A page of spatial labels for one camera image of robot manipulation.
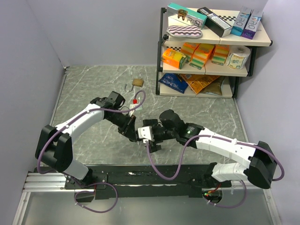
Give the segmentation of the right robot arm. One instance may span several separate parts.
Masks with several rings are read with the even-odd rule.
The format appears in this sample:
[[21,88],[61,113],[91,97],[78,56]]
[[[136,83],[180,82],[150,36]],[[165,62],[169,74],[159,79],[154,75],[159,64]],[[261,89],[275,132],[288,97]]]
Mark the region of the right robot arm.
[[185,148],[207,150],[233,160],[230,164],[212,165],[204,176],[210,187],[224,181],[248,180],[258,188],[269,189],[276,181],[274,174],[279,162],[267,143],[240,142],[219,135],[206,127],[185,123],[173,110],[164,111],[158,120],[144,120],[137,133],[148,153],[156,143],[175,139]]

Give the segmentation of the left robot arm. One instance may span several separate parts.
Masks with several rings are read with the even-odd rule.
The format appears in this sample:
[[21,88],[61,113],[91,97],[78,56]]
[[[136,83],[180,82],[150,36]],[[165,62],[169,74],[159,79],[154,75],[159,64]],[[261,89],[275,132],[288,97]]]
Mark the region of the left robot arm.
[[93,182],[93,171],[73,156],[73,142],[94,124],[107,120],[116,125],[118,132],[131,142],[137,142],[135,116],[120,110],[124,97],[112,91],[108,97],[95,98],[77,115],[55,127],[46,125],[40,133],[35,157],[53,170],[76,179],[81,188]]

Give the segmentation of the brass padlock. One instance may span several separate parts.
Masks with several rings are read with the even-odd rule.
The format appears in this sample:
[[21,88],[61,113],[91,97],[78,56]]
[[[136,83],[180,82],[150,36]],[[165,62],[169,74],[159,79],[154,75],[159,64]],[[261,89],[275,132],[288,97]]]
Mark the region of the brass padlock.
[[135,79],[133,79],[131,87],[129,89],[127,88],[127,84],[125,84],[124,91],[125,92],[132,92],[134,87],[142,87],[143,83],[144,83],[143,79],[135,78]]

